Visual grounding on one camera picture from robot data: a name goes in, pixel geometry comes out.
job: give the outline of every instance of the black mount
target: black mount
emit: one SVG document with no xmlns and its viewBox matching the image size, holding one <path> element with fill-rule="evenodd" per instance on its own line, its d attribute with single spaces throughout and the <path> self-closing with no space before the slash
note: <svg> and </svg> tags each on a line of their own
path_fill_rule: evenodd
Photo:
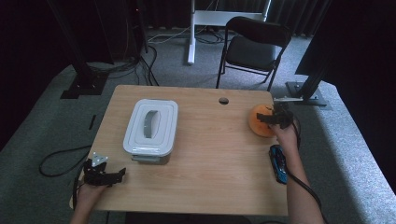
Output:
<svg viewBox="0 0 396 224">
<path fill-rule="evenodd" d="M 286 109 L 286 104 L 274 105 L 273 115 L 257 113 L 257 119 L 267 124 L 279 124 L 281 129 L 289 127 L 293 123 L 293 113 Z"/>
<path fill-rule="evenodd" d="M 106 174 L 106 162 L 103 162 L 95 167 L 92 167 L 92 160 L 87 159 L 84 162 L 84 182 L 94 186 L 112 186 L 120 183 L 122 177 L 125 175 L 126 168 L 123 168 L 118 173 Z"/>
</svg>

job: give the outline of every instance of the white desk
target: white desk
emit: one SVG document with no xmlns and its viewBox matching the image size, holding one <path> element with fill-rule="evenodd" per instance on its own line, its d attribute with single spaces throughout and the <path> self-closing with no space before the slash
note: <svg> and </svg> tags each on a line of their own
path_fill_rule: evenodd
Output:
<svg viewBox="0 0 396 224">
<path fill-rule="evenodd" d="M 195 61 L 195 25 L 225 26 L 227 21 L 236 16 L 244 16 L 258 21 L 266 21 L 271 0 L 267 0 L 262 13 L 205 11 L 195 10 L 195 0 L 191 0 L 191 38 L 189 48 L 189 64 Z"/>
</svg>

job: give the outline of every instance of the small black object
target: small black object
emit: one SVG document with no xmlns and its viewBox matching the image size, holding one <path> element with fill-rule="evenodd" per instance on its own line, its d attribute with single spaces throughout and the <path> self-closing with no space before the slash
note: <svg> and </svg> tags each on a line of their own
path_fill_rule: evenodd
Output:
<svg viewBox="0 0 396 224">
<path fill-rule="evenodd" d="M 106 162 L 92 167 L 92 160 L 87 159 L 84 162 L 84 182 L 94 186 L 112 186 L 122 181 L 122 177 L 125 175 L 126 171 L 126 168 L 123 168 L 118 173 L 106 174 L 105 169 Z"/>
<path fill-rule="evenodd" d="M 279 124 L 281 129 L 289 127 L 293 123 L 293 113 L 285 108 L 285 105 L 274 105 L 273 115 L 257 113 L 257 119 L 267 124 Z"/>
<path fill-rule="evenodd" d="M 288 175 L 286 174 L 286 158 L 282 153 L 280 145 L 273 145 L 269 151 L 271 164 L 274 168 L 276 181 L 285 184 L 288 182 Z"/>
</svg>

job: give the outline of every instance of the black wall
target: black wall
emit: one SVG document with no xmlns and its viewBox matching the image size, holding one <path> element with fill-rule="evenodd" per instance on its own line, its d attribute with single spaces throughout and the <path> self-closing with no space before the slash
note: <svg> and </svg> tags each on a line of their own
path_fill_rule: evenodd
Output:
<svg viewBox="0 0 396 224">
<path fill-rule="evenodd" d="M 332 0 L 297 70 L 314 76 L 327 66 L 324 80 L 336 86 L 393 191 L 395 61 L 395 1 Z"/>
</svg>

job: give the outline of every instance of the orange disc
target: orange disc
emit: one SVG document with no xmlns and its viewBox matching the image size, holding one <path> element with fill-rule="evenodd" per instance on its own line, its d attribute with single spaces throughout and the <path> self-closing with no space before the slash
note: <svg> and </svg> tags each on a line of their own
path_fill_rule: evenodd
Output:
<svg viewBox="0 0 396 224">
<path fill-rule="evenodd" d="M 248 126 L 257 135 L 263 137 L 273 137 L 274 132 L 269 128 L 267 123 L 257 119 L 257 114 L 273 115 L 274 107 L 272 105 L 255 105 L 248 115 Z"/>
</svg>

